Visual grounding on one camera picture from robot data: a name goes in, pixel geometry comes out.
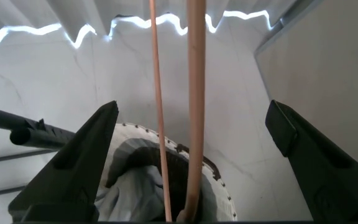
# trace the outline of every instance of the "gray cloth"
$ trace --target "gray cloth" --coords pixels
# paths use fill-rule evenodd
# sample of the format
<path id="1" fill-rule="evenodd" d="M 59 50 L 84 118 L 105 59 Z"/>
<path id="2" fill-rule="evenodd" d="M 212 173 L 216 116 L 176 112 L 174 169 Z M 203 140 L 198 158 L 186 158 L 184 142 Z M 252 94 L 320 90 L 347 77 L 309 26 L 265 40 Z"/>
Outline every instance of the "gray cloth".
<path id="1" fill-rule="evenodd" d="M 110 188 L 100 187 L 95 205 L 99 221 L 151 221 L 163 214 L 162 178 L 155 166 L 122 174 Z"/>

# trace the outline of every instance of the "laundry basket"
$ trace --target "laundry basket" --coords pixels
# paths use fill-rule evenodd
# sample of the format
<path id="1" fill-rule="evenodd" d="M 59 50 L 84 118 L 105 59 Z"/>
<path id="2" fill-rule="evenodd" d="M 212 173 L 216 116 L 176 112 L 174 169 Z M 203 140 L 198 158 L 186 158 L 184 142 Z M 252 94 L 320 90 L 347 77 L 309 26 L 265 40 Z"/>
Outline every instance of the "laundry basket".
<path id="1" fill-rule="evenodd" d="M 175 221 L 185 206 L 189 149 L 168 138 L 165 138 L 165 146 L 171 212 Z M 142 166 L 156 166 L 161 174 L 158 133 L 136 124 L 116 124 L 99 188 L 110 188 L 123 173 Z M 207 158 L 203 160 L 202 174 L 196 221 L 236 221 L 237 215 L 232 198 L 217 167 Z"/>

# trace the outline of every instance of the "wooden stick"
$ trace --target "wooden stick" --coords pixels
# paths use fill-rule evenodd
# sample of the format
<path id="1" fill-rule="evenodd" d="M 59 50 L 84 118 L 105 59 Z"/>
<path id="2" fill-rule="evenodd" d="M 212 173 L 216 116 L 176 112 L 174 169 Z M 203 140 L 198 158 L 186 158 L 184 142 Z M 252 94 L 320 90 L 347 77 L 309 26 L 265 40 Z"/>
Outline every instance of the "wooden stick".
<path id="1" fill-rule="evenodd" d="M 205 0 L 187 0 L 190 161 L 184 221 L 192 222 L 200 194 L 205 111 Z"/>
<path id="2" fill-rule="evenodd" d="M 162 95 L 161 95 L 161 80 L 160 80 L 160 63 L 158 60 L 158 41 L 157 41 L 157 25 L 155 23 L 155 2 L 150 0 L 150 20 L 152 22 L 152 38 L 153 38 L 153 62 L 154 62 L 154 87 L 155 100 L 157 102 L 158 114 L 158 133 L 160 138 L 160 157 L 161 157 L 161 171 L 164 191 L 164 206 L 165 206 L 165 220 L 172 222 L 171 215 L 171 200 L 169 196 L 169 180 L 167 167 L 167 154 L 165 152 L 165 135 L 164 135 L 164 119 L 162 113 Z"/>

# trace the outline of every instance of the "light under curtain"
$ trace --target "light under curtain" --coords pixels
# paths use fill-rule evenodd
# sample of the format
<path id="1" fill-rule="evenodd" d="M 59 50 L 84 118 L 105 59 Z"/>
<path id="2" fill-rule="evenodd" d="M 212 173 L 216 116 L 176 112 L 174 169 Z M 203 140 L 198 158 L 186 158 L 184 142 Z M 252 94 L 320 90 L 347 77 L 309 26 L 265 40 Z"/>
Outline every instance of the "light under curtain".
<path id="1" fill-rule="evenodd" d="M 250 19 L 264 16 L 272 27 L 296 0 L 207 0 L 206 25 L 218 28 L 222 17 Z M 187 33 L 186 1 L 157 0 L 157 24 L 171 22 L 180 35 Z M 10 32 L 44 35 L 64 29 L 74 47 L 93 33 L 112 36 L 121 22 L 150 27 L 149 0 L 0 0 L 0 42 Z"/>

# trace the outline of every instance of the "marble floor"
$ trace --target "marble floor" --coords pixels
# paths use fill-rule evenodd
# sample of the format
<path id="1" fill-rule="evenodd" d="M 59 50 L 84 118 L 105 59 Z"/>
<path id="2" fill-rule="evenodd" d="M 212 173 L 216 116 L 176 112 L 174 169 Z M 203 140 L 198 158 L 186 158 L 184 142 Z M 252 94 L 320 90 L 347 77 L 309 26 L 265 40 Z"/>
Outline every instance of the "marble floor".
<path id="1" fill-rule="evenodd" d="M 219 168 L 239 220 L 310 220 L 287 159 L 264 118 L 269 98 L 254 59 L 268 30 L 258 17 L 224 18 L 206 37 L 205 155 Z M 166 135 L 188 145 L 187 36 L 158 26 Z M 88 34 L 74 49 L 61 31 L 9 34 L 0 43 L 0 110 L 76 131 L 101 106 L 117 100 L 119 122 L 157 129 L 151 31 L 119 24 L 111 41 Z M 29 150 L 0 130 L 0 156 Z M 0 162 L 0 188 L 28 182 L 51 155 Z M 16 194 L 0 196 L 0 223 Z"/>

